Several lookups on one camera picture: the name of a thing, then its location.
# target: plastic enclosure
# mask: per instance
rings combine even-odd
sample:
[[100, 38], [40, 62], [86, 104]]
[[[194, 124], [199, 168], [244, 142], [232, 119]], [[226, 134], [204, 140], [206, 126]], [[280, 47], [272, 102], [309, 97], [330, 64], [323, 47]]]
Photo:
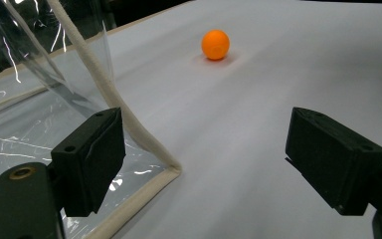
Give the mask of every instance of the plastic enclosure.
[[[92, 114], [107, 109], [93, 78], [45, 1], [0, 0], [0, 174], [31, 161], [51, 162], [51, 150]], [[111, 76], [98, 1], [63, 5]], [[67, 238], [83, 238], [166, 166], [124, 132], [126, 157], [98, 214], [66, 217]]]

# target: transparent plastic film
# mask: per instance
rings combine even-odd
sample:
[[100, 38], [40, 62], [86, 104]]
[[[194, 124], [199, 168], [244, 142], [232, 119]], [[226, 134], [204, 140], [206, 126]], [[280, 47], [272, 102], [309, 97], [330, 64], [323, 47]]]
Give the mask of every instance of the transparent plastic film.
[[[82, 36], [88, 39], [88, 47], [111, 76], [107, 40], [97, 3], [70, 1], [65, 6], [73, 13]], [[94, 91], [96, 85], [90, 72], [46, 1], [0, 0], [0, 56], [6, 59], [6, 66], [11, 67], [4, 71], [6, 74], [0, 74], [0, 109], [44, 88], [56, 91], [65, 96], [64, 99], [71, 98], [69, 103], [82, 102], [76, 105], [84, 108], [80, 111], [86, 116], [104, 107], [101, 95]]]
[[[94, 238], [108, 238], [178, 172], [169, 173], [169, 165], [154, 149], [147, 150], [157, 148], [157, 143], [145, 143], [143, 149], [143, 141], [154, 140], [151, 134], [123, 105], [116, 89], [108, 94], [101, 87], [110, 88], [113, 75], [99, 1], [59, 4], [63, 9], [58, 11], [69, 16], [65, 24], [47, 1], [0, 0], [0, 174], [25, 162], [49, 164], [52, 149], [88, 117], [121, 107], [123, 120], [128, 120], [124, 124], [130, 125], [124, 129], [126, 157], [101, 208], [84, 218], [70, 218], [62, 211], [68, 238], [91, 233]], [[74, 24], [85, 44], [70, 39], [64, 28], [67, 22]], [[91, 63], [98, 65], [99, 74]], [[104, 81], [96, 76], [104, 76]], [[110, 94], [114, 101], [108, 100]], [[144, 140], [140, 131], [147, 133]], [[132, 197], [139, 198], [137, 203]]]

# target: black device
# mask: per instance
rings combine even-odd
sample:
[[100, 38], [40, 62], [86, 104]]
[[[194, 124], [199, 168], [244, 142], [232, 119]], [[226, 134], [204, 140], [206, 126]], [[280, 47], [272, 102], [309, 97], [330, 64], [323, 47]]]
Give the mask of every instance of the black device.
[[51, 152], [0, 175], [0, 239], [65, 238], [60, 211], [87, 217], [100, 208], [125, 157], [120, 109], [94, 114]]
[[336, 120], [293, 108], [286, 159], [343, 216], [377, 212], [375, 239], [382, 239], [382, 147]]

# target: ping pong ball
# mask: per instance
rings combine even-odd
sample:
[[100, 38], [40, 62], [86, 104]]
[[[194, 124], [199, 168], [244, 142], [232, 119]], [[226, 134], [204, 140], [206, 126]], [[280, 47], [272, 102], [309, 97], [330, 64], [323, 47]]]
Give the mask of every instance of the ping pong ball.
[[221, 30], [212, 30], [204, 35], [201, 49], [210, 60], [221, 60], [229, 51], [229, 38]]

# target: white surface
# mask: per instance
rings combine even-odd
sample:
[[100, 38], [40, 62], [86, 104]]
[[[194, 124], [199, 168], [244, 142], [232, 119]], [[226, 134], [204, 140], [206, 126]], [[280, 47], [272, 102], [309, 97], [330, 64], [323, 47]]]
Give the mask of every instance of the white surface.
[[[226, 31], [230, 54], [200, 41]], [[284, 158], [292, 107], [382, 145], [382, 5], [194, 1], [109, 37], [117, 86], [184, 172], [115, 238], [372, 238]]]

